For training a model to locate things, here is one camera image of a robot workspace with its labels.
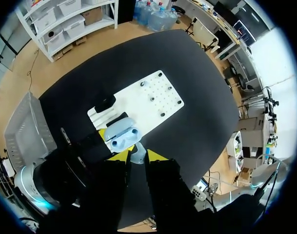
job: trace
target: white tray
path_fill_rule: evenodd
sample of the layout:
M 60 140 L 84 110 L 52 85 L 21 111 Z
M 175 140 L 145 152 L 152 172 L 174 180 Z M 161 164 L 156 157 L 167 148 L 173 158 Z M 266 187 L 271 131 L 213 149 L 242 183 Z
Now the white tray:
M 96 113 L 94 108 L 88 111 L 97 130 L 107 128 L 108 122 L 126 112 L 144 136 L 184 106 L 184 101 L 162 71 L 146 76 L 114 96 L 116 102 L 111 108 L 101 113 Z

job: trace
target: shelf unit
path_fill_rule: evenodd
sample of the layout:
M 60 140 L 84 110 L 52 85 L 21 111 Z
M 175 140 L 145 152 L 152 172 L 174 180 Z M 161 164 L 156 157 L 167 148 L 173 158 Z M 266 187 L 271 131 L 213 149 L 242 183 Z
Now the shelf unit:
M 86 36 L 87 34 L 90 34 L 96 30 L 99 30 L 101 28 L 114 25 L 115 29 L 118 27 L 118 4 L 119 0 L 107 0 L 95 5 L 89 5 L 86 4 L 82 1 L 81 9 L 72 12 L 71 14 L 64 16 L 61 11 L 57 10 L 55 11 L 55 16 L 56 16 L 56 21 L 52 23 L 51 25 L 47 26 L 44 30 L 40 32 L 36 32 L 35 28 L 33 27 L 31 23 L 31 16 L 33 13 L 35 13 L 38 9 L 43 7 L 47 3 L 57 3 L 57 0 L 41 0 L 39 3 L 31 7 L 31 9 L 27 10 L 26 7 L 23 5 L 20 5 L 18 8 L 16 8 L 16 14 L 18 19 L 20 20 L 21 24 L 25 28 L 26 32 L 29 34 L 31 39 L 36 43 L 38 48 L 44 53 L 44 55 L 51 61 L 53 62 L 53 56 L 60 50 L 62 50 L 64 47 L 67 45 L 71 44 L 72 42 Z M 84 31 L 79 34 L 77 37 L 70 38 L 66 32 L 63 32 L 64 37 L 65 37 L 65 43 L 62 44 L 61 46 L 58 46 L 56 48 L 52 47 L 47 47 L 44 45 L 42 38 L 44 37 L 45 34 L 50 32 L 52 29 L 55 27 L 61 25 L 63 22 L 66 20 L 79 15 L 83 12 L 86 12 L 88 10 L 92 10 L 97 7 L 102 7 L 103 8 L 103 19 L 101 21 L 95 22 L 91 25 L 85 26 Z M 114 19 L 110 18 L 109 11 L 112 11 Z

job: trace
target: metal frame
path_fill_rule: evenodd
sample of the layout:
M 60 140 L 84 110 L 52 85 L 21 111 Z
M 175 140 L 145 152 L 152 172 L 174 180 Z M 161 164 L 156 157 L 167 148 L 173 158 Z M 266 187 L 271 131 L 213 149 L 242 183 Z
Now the metal frame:
M 195 18 L 191 23 L 190 23 L 190 25 L 188 26 L 188 28 L 187 29 L 185 29 L 185 32 L 188 34 L 188 35 L 193 35 L 194 36 L 194 33 L 193 32 L 190 32 L 189 31 L 189 29 L 194 25 L 194 23 L 197 21 L 197 19 Z M 210 48 L 211 48 L 211 46 L 213 45 L 213 43 L 215 43 L 217 41 L 217 39 L 216 38 L 214 38 L 213 39 L 213 41 L 210 43 L 210 45 L 208 45 L 208 46 L 205 46 L 205 45 L 203 45 L 203 50 L 205 51 L 205 52 L 207 52 Z

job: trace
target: black table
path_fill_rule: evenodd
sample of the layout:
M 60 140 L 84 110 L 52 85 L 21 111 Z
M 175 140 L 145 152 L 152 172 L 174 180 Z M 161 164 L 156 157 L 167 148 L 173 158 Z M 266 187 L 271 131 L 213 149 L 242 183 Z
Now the black table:
M 238 110 L 215 65 L 182 30 L 154 33 L 117 45 L 90 58 L 49 88 L 40 101 L 57 145 L 64 144 L 60 127 L 72 142 L 95 131 L 87 111 L 95 106 L 97 95 L 115 94 L 157 70 L 169 78 L 185 106 L 141 142 L 147 149 L 176 159 L 186 184 L 197 184 L 235 130 Z M 83 157 L 93 163 L 108 153 L 101 144 Z M 133 164 L 119 227 L 152 214 L 144 165 Z

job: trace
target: light blue object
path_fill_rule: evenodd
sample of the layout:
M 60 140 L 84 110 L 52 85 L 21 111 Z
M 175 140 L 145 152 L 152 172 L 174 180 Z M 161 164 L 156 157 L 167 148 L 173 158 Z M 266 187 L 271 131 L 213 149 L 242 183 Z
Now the light blue object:
M 145 2 L 142 0 L 138 0 L 135 3 L 134 14 L 133 14 L 134 19 L 138 19 L 138 17 L 140 16 L 140 11 L 141 11 L 142 7 L 144 7 L 144 6 L 145 6 Z
M 110 141 L 114 152 L 120 153 L 141 140 L 142 134 L 134 124 L 134 120 L 127 117 L 106 128 L 104 139 Z
M 138 17 L 138 23 L 141 25 L 147 25 L 150 15 L 154 11 L 150 6 L 151 2 L 147 2 L 146 6 L 141 8 L 140 15 Z
M 173 25 L 176 23 L 178 15 L 174 8 L 171 8 L 171 11 L 168 12 L 168 19 L 165 24 L 164 30 L 170 30 Z
M 136 143 L 135 145 L 136 145 L 138 151 L 131 154 L 130 161 L 135 164 L 143 164 L 144 158 L 146 155 L 146 150 L 140 142 Z
M 162 31 L 169 21 L 168 19 L 169 16 L 164 11 L 164 7 L 161 7 L 159 11 L 153 12 L 148 18 L 148 28 L 154 32 Z

